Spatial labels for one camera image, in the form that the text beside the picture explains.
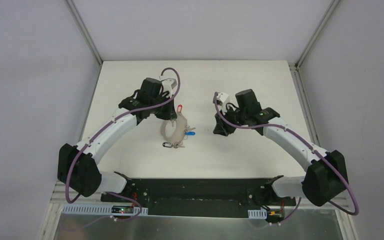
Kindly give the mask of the keyring with black key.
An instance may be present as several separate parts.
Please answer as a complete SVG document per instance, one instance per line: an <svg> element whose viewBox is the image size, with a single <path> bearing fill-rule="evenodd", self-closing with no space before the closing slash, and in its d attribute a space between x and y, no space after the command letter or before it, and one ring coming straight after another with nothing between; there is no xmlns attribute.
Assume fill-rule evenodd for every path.
<svg viewBox="0 0 384 240"><path fill-rule="evenodd" d="M180 149L184 148L184 141L188 139L189 134L196 128L188 124L188 119L182 113L183 105L179 104L176 109L176 119L164 120L160 127L160 134L164 142L164 148Z"/></svg>

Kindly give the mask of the blue tag key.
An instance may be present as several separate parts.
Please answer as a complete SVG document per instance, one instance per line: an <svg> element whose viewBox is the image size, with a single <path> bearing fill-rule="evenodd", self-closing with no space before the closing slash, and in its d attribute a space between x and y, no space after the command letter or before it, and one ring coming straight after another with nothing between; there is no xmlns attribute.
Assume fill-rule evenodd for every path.
<svg viewBox="0 0 384 240"><path fill-rule="evenodd" d="M186 136L195 136L196 133L194 131L188 131L185 133Z"/></svg>

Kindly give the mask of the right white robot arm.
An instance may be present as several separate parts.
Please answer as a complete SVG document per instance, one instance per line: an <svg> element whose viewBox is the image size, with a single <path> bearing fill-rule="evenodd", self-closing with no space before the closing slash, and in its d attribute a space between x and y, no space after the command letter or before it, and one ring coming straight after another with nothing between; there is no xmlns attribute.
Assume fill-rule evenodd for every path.
<svg viewBox="0 0 384 240"><path fill-rule="evenodd" d="M281 115L271 107L262 108L252 89L235 95L238 105L228 94L215 92L216 109L213 133L228 136L237 129L255 130L286 151L303 169L303 176L276 176L263 187L264 200L276 205L283 198L305 198L321 207L347 189L348 176L344 156L305 140L292 130Z"/></svg>

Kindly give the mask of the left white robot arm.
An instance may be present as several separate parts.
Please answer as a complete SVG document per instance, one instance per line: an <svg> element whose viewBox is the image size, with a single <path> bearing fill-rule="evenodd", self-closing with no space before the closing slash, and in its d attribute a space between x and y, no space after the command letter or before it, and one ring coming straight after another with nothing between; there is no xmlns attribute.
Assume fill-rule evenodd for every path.
<svg viewBox="0 0 384 240"><path fill-rule="evenodd" d="M160 120L176 119L174 97L179 91L174 78L147 77L133 95L123 99L107 122L75 145L64 144L58 153L57 179L83 197L113 192L120 202L132 198L127 179L116 172L99 170L107 151L128 131L150 115Z"/></svg>

